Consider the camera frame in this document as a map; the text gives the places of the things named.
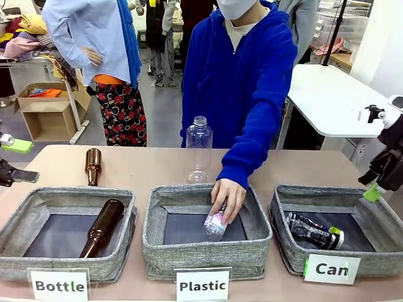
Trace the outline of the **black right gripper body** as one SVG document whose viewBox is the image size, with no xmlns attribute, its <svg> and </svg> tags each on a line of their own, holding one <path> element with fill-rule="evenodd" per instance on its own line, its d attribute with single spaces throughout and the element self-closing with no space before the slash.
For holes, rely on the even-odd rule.
<svg viewBox="0 0 403 302">
<path fill-rule="evenodd" d="M 385 148 L 370 162 L 370 182 L 386 191 L 396 191 L 402 185 L 402 124 L 382 130 L 378 140 Z"/>
</svg>

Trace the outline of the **person's left hand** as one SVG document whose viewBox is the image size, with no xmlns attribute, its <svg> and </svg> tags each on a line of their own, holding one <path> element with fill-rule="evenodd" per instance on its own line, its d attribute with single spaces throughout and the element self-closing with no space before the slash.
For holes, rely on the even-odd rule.
<svg viewBox="0 0 403 302">
<path fill-rule="evenodd" d="M 210 214 L 216 214 L 220 207 L 226 203 L 222 214 L 222 223 L 231 224 L 241 210 L 246 196 L 246 190 L 230 179 L 219 179 L 211 192 L 212 208 Z"/>
</svg>

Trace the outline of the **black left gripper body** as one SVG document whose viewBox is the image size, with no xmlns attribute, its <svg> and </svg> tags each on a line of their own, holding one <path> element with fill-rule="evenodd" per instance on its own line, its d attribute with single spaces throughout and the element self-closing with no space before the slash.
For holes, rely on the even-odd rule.
<svg viewBox="0 0 403 302">
<path fill-rule="evenodd" d="M 12 177 L 12 173 L 14 172 L 15 168 L 9 163 L 1 159 L 0 160 L 0 185 L 3 187 L 11 187 L 14 183 L 14 179 Z"/>
</svg>

